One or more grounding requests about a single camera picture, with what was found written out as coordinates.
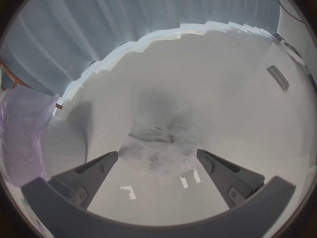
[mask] clear plastic bag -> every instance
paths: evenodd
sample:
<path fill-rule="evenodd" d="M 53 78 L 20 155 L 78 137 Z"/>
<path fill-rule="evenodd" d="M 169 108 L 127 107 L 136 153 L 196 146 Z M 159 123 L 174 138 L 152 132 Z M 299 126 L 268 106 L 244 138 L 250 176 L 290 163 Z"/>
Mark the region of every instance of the clear plastic bag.
<path fill-rule="evenodd" d="M 25 86 L 10 90 L 2 99 L 0 157 L 12 185 L 46 179 L 41 143 L 58 99 Z"/>
<path fill-rule="evenodd" d="M 199 148 L 194 128 L 173 123 L 167 129 L 135 122 L 118 156 L 133 169 L 168 184 L 172 177 L 195 168 Z"/>

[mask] purple plastic bag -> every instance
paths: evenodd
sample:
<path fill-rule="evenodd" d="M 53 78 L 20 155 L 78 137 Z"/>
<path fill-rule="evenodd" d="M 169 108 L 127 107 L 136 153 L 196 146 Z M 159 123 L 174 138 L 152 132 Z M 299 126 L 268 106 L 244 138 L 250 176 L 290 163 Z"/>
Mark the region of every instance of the purple plastic bag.
<path fill-rule="evenodd" d="M 59 99 L 25 86 L 10 90 L 0 106 L 0 157 L 10 183 L 46 179 L 41 142 Z"/>

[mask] cable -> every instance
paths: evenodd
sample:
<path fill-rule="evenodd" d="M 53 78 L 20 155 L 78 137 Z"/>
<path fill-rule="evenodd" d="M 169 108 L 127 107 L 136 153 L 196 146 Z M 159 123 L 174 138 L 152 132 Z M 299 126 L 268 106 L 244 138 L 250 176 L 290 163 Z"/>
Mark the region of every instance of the cable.
<path fill-rule="evenodd" d="M 280 0 L 277 0 L 277 2 L 280 4 L 280 6 L 282 7 L 282 9 L 283 9 L 288 15 L 290 15 L 292 18 L 298 20 L 299 22 L 302 22 L 302 23 L 303 23 L 303 21 L 302 21 L 301 19 L 296 18 L 295 16 L 293 16 L 292 14 L 290 14 L 290 13 L 284 8 L 284 6 L 281 4 Z"/>

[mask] blue curtain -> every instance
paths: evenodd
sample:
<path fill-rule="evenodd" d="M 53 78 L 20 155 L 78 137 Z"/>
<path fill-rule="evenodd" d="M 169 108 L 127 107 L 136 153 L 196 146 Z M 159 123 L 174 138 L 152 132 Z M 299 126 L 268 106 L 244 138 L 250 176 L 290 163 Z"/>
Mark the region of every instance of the blue curtain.
<path fill-rule="evenodd" d="M 279 13 L 276 0 L 30 0 L 0 56 L 33 89 L 63 95 L 92 61 L 150 31 L 216 21 L 276 33 Z"/>

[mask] floor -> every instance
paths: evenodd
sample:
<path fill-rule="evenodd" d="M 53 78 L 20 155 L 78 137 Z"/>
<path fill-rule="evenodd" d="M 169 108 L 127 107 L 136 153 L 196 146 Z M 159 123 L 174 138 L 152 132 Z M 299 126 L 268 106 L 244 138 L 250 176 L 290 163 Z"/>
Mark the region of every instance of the floor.
<path fill-rule="evenodd" d="M 183 31 L 126 53 L 112 70 L 92 73 L 56 115 L 82 129 L 87 161 L 119 150 L 134 121 L 181 122 L 199 131 L 203 149 L 263 174 L 265 182 L 278 175 L 296 184 L 269 237 L 316 172 L 316 95 L 273 37 L 234 27 L 205 32 Z M 271 65 L 288 80 L 287 93 L 267 72 Z M 88 210 L 132 224 L 175 225 L 228 206 L 200 163 L 161 185 L 119 159 Z"/>

